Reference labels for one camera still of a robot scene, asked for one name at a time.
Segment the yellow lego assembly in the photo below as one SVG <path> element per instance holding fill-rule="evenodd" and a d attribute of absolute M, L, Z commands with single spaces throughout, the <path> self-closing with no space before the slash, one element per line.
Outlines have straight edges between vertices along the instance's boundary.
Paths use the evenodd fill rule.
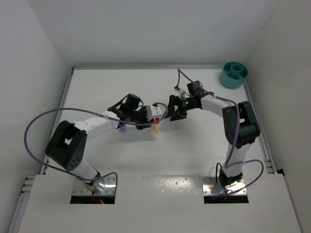
<path fill-rule="evenodd" d="M 156 133 L 159 133 L 159 128 L 157 124 L 153 124 L 152 127 Z"/>

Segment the purple lego brick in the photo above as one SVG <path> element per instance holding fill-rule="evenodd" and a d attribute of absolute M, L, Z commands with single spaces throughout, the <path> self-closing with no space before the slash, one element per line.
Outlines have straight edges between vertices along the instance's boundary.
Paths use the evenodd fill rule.
<path fill-rule="evenodd" d="M 120 132 L 125 132 L 126 131 L 126 126 L 125 125 L 122 125 L 119 127 L 119 131 Z"/>

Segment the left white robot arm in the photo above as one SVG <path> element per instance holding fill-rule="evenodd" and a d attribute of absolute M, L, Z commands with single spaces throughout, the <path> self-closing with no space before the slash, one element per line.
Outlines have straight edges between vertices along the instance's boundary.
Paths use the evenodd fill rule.
<path fill-rule="evenodd" d="M 146 106 L 140 105 L 141 102 L 136 95 L 128 94 L 103 112 L 103 117 L 95 116 L 74 123 L 60 122 L 46 146 L 46 155 L 65 171 L 91 183 L 100 173 L 83 158 L 87 141 L 120 128 L 124 125 L 122 121 L 148 123 Z"/>

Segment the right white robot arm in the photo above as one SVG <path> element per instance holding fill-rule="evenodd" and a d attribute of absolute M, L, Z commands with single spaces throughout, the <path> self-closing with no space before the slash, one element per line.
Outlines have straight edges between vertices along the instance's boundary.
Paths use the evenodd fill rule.
<path fill-rule="evenodd" d="M 219 171 L 218 184 L 226 187 L 241 180 L 246 154 L 260 135 L 259 124 L 250 102 L 235 105 L 214 93 L 205 92 L 198 87 L 200 84 L 200 81 L 187 84 L 188 92 L 176 85 L 174 90 L 178 95 L 170 96 L 167 117 L 170 121 L 182 120 L 187 118 L 189 110 L 201 109 L 223 119 L 228 150 Z"/>

